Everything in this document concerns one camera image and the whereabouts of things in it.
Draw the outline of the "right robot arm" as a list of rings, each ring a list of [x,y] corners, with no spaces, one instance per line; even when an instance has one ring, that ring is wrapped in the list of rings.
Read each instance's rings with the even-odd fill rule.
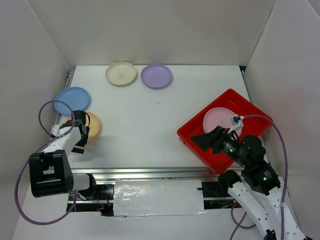
[[[228,170],[218,176],[218,191],[232,196],[251,217],[265,240],[307,240],[296,223],[283,195],[284,180],[264,160],[261,140],[246,135],[234,140],[228,129],[217,126],[210,133],[190,138],[202,151],[223,153],[242,166],[241,174]]]

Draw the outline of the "pink plate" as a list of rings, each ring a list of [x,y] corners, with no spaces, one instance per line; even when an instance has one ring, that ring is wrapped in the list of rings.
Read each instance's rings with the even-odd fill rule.
[[[203,118],[203,130],[205,133],[213,131],[217,126],[225,129],[233,127],[233,118],[236,114],[224,107],[210,109]]]

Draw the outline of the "purple plate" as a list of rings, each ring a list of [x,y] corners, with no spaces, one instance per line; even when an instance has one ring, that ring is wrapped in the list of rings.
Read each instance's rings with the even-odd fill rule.
[[[171,70],[163,64],[151,64],[140,73],[142,82],[152,89],[163,89],[173,81]]]

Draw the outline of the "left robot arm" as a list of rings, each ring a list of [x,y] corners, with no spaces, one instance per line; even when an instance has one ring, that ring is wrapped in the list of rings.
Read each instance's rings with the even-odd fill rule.
[[[75,175],[68,160],[70,153],[83,154],[87,144],[90,117],[75,110],[71,119],[51,129],[52,142],[41,152],[30,155],[29,174],[32,195],[36,198],[79,191],[88,200],[97,197],[99,187],[91,173]]]

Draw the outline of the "blue plate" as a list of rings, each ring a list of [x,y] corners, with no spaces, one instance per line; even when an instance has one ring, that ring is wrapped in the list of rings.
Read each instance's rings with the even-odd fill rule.
[[[66,103],[73,111],[82,111],[88,106],[90,95],[81,87],[69,87],[58,93],[53,104],[54,108],[58,113],[69,116],[70,109],[61,102]]]

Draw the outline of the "orange plate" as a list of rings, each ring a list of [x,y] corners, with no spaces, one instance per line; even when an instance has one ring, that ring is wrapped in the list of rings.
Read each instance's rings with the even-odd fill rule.
[[[99,132],[100,132],[100,127],[101,127],[101,123],[99,118],[93,114],[92,112],[87,112],[89,117],[90,117],[90,125],[89,125],[89,134],[88,134],[88,138],[89,139],[93,139],[94,137],[96,137]]]

